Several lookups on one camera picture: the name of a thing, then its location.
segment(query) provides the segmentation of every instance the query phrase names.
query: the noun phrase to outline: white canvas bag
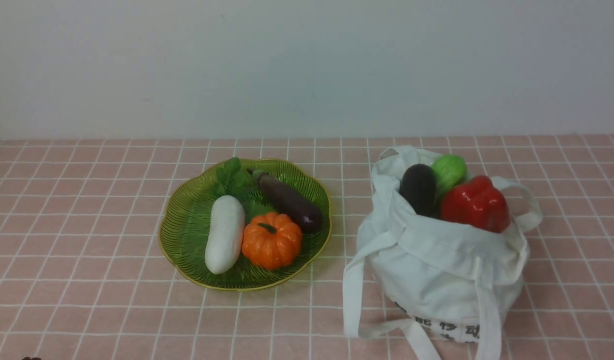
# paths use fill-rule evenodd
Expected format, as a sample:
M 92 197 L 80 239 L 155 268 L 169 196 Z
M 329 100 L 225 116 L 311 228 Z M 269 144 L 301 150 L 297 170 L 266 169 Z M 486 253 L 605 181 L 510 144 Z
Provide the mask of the white canvas bag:
M 529 212 L 502 234 L 417 215 L 398 193 L 400 181 L 410 166 L 430 166 L 439 156 L 396 146 L 371 169 L 373 210 L 358 229 L 357 253 L 343 276 L 345 335 L 375 338 L 400 328 L 419 360 L 440 360 L 427 329 L 480 343 L 475 360 L 498 360 L 502 324 L 524 284 L 529 249 L 523 233 L 538 226 L 542 212 L 526 187 L 492 177 L 497 189 L 520 189 L 529 203 Z M 411 318 L 359 328 L 364 264 Z

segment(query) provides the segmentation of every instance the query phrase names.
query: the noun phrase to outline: white cucumber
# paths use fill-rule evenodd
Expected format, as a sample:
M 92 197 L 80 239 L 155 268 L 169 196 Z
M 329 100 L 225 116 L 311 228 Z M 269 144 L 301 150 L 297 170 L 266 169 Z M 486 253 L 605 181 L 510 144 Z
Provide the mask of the white cucumber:
M 242 247 L 242 232 L 245 229 L 245 209 L 240 201 L 226 194 L 211 207 L 209 239 L 204 251 L 207 269 L 222 274 L 236 264 Z

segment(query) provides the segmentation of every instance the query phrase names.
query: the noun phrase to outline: white wall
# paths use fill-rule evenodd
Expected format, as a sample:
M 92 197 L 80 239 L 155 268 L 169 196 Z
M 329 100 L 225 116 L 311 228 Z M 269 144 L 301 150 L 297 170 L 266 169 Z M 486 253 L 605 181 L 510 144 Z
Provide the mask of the white wall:
M 0 139 L 614 132 L 614 0 L 0 0 Z

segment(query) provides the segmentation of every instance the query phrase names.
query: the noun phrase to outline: pink tiled tablecloth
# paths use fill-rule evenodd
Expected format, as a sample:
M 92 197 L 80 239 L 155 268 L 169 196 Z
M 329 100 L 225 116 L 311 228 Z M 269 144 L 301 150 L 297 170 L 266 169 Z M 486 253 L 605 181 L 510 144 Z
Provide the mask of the pink tiled tablecloth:
M 600 134 L 0 141 L 0 360 L 414 359 L 401 333 L 343 337 L 341 277 L 371 210 L 369 169 L 394 144 L 456 153 L 539 197 L 503 358 L 614 359 L 614 135 Z M 273 289 L 205 290 L 158 245 L 167 196 L 233 155 L 289 159 L 332 196 L 326 250 Z M 366 279 L 365 324 L 402 317 Z M 434 342 L 446 360 L 476 351 Z

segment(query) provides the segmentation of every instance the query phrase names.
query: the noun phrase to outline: orange pumpkin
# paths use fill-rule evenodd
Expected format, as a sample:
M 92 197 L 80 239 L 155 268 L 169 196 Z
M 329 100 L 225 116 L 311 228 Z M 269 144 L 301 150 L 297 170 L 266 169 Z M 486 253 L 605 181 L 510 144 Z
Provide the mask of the orange pumpkin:
M 253 265 L 268 271 L 285 267 L 300 253 L 302 231 L 288 215 L 258 215 L 245 227 L 242 254 Z

